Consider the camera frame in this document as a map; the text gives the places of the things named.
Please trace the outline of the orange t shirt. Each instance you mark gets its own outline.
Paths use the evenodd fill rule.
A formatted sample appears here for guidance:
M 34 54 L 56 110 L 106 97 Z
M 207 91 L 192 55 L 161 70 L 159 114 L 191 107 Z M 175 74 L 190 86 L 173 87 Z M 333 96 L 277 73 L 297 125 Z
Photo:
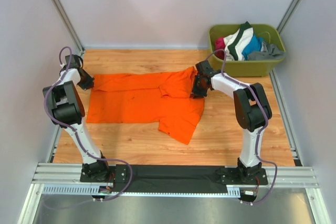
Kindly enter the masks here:
M 97 74 L 88 123 L 152 123 L 189 144 L 204 111 L 204 99 L 191 98 L 197 71 Z

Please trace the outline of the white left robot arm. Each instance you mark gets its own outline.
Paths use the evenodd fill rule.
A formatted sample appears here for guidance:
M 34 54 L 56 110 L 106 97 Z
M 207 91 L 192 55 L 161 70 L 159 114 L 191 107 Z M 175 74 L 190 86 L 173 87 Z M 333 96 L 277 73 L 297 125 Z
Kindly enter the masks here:
M 76 144 L 82 157 L 80 180 L 104 183 L 111 177 L 111 170 L 88 133 L 85 109 L 76 89 L 76 86 L 83 90 L 93 88 L 94 78 L 83 70 L 80 56 L 68 55 L 65 61 L 56 83 L 43 88 L 44 108 L 53 124 L 65 129 Z

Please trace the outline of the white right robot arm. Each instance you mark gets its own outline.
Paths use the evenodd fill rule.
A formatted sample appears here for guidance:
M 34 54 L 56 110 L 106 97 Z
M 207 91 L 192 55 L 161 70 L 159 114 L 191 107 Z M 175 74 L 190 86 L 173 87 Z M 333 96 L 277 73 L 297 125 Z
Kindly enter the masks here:
M 244 83 L 220 70 L 214 70 L 207 60 L 197 63 L 196 70 L 191 97 L 204 98 L 208 90 L 230 96 L 234 100 L 236 120 L 243 129 L 243 145 L 237 166 L 221 167 L 216 171 L 222 184 L 268 184 L 259 152 L 272 111 L 263 86 L 260 83 Z

